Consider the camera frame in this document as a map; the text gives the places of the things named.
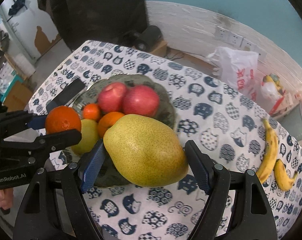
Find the apple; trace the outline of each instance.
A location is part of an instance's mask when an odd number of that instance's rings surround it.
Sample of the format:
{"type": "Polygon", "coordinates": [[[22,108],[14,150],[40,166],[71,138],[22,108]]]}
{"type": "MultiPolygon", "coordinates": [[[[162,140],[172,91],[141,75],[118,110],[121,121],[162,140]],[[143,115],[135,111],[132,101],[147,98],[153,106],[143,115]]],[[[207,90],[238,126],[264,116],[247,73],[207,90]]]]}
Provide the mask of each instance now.
{"type": "Polygon", "coordinates": [[[160,104],[158,94],[150,87],[137,85],[124,97],[122,110],[124,114],[139,114],[153,117],[160,104]]]}
{"type": "Polygon", "coordinates": [[[125,84],[115,82],[107,85],[98,95],[97,103],[104,113],[119,112],[128,88],[125,84]]]}

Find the orange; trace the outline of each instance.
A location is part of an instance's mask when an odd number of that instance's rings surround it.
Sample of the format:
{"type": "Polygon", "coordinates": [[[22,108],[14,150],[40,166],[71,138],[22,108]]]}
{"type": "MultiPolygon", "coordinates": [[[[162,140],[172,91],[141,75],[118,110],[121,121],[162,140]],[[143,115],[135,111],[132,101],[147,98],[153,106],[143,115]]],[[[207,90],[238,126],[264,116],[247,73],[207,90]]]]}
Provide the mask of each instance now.
{"type": "Polygon", "coordinates": [[[100,107],[97,104],[88,104],[82,112],[83,119],[91,119],[96,122],[101,118],[100,107]]]}
{"type": "Polygon", "coordinates": [[[45,124],[47,134],[77,129],[81,132],[81,120],[78,113],[67,106],[58,106],[51,110],[45,124]]]}
{"type": "Polygon", "coordinates": [[[103,116],[98,123],[99,137],[103,138],[105,132],[123,116],[120,112],[110,112],[103,116]]]}

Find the textured blue pad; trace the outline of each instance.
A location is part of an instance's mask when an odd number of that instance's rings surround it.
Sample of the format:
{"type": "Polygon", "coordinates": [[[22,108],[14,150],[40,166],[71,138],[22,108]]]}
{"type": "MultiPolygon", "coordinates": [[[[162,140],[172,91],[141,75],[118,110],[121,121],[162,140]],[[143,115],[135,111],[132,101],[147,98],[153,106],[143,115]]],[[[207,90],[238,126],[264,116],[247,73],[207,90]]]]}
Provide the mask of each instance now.
{"type": "Polygon", "coordinates": [[[40,130],[45,127],[47,114],[45,115],[36,115],[32,118],[32,120],[28,123],[28,128],[32,128],[34,130],[40,130]]]}
{"type": "Polygon", "coordinates": [[[199,189],[203,190],[207,195],[210,195],[212,191],[209,184],[210,174],[205,168],[206,162],[209,162],[209,164],[212,162],[210,157],[203,154],[194,141],[187,141],[185,144],[185,154],[199,189]]]}
{"type": "Polygon", "coordinates": [[[93,187],[106,157],[107,150],[103,143],[100,145],[97,143],[91,152],[93,152],[93,156],[83,172],[83,177],[80,178],[82,180],[80,189],[83,194],[93,187]]]}

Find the black curtain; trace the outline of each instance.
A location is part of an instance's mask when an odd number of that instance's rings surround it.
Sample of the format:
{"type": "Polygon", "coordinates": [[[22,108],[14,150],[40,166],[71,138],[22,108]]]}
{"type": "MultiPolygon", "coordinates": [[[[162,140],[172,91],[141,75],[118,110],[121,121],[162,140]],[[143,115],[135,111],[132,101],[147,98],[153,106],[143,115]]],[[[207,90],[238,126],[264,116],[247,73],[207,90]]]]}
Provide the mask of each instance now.
{"type": "Polygon", "coordinates": [[[122,43],[130,31],[147,28],[145,0],[38,0],[70,49],[86,40],[122,43]]]}

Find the tablecloth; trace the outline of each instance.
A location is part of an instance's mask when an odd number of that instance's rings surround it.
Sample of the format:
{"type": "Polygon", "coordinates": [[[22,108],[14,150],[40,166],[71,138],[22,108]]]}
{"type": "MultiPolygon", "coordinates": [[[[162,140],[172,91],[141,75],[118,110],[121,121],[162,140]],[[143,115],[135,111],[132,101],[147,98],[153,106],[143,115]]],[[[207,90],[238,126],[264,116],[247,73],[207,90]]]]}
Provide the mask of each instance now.
{"type": "MultiPolygon", "coordinates": [[[[263,184],[281,238],[302,208],[302,148],[281,125],[253,101],[227,84],[165,58],[115,44],[87,41],[41,85],[29,102],[37,114],[75,78],[86,86],[118,73],[147,75],[168,91],[176,108],[175,131],[181,145],[194,140],[200,150],[232,171],[257,170],[265,148],[261,118],[268,118],[279,138],[278,158],[287,173],[298,177],[293,188],[281,191],[274,174],[263,184]]],[[[57,169],[72,161],[62,152],[51,154],[57,169]]],[[[119,239],[187,239],[207,200],[192,172],[161,188],[136,185],[92,188],[84,196],[97,224],[119,239]]],[[[234,192],[230,191],[218,235],[227,229],[234,192]]]]}

